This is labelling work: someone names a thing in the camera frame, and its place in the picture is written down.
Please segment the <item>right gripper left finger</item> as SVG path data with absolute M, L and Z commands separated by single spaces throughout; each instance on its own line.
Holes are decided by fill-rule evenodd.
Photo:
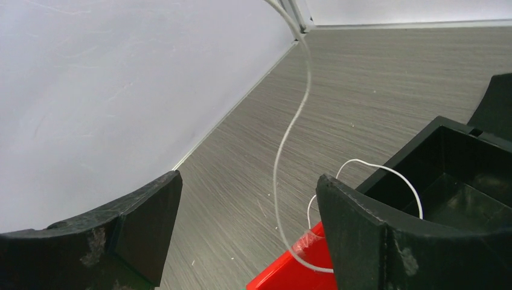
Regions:
M 2 289 L 154 289 L 181 199 L 177 170 L 42 230 L 1 234 Z

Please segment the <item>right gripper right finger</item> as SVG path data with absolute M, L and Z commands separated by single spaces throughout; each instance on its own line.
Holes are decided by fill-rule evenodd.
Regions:
M 511 229 L 483 233 L 392 208 L 330 175 L 316 186 L 339 289 L 510 289 Z

